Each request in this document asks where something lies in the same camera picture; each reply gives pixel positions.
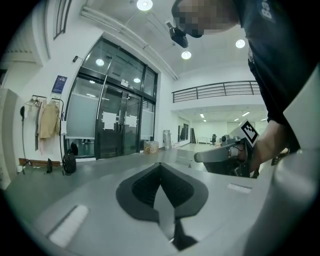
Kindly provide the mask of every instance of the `glass entrance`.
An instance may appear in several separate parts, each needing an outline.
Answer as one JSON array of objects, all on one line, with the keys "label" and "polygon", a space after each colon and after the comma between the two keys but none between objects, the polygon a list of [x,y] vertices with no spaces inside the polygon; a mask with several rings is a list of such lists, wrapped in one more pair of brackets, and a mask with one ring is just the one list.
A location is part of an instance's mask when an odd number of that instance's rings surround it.
[{"label": "glass entrance", "polygon": [[139,96],[106,84],[95,126],[94,151],[97,159],[138,151],[140,104]]}]

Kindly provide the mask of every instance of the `hanging jacket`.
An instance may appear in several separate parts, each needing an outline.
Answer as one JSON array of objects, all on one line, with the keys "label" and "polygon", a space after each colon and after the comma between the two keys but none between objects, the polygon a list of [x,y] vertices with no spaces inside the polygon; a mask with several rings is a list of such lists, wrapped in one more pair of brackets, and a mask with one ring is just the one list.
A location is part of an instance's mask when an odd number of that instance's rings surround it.
[{"label": "hanging jacket", "polygon": [[45,105],[41,116],[40,139],[47,139],[59,134],[59,108],[54,101]]}]

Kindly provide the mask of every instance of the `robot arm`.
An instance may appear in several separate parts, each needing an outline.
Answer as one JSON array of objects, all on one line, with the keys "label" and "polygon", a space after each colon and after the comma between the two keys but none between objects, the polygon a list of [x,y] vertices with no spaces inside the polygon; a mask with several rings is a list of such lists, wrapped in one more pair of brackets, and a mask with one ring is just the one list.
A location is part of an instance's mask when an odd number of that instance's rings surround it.
[{"label": "robot arm", "polygon": [[[249,178],[253,147],[259,134],[249,121],[245,120],[230,135],[232,137],[225,136],[221,147],[196,153],[194,161],[203,163],[210,173]],[[238,160],[241,148],[245,151],[245,161]]]}]

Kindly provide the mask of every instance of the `person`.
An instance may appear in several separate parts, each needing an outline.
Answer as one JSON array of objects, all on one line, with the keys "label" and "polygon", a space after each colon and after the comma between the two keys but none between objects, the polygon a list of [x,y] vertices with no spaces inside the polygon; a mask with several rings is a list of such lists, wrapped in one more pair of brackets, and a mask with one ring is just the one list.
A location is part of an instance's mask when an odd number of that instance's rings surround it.
[{"label": "person", "polygon": [[[172,6],[176,25],[194,38],[236,25],[245,31],[249,68],[268,112],[265,132],[253,149],[251,172],[285,147],[291,153],[300,148],[283,112],[319,61],[314,9],[310,3],[275,0],[176,0]],[[239,151],[238,158],[245,157],[244,151]]]}]

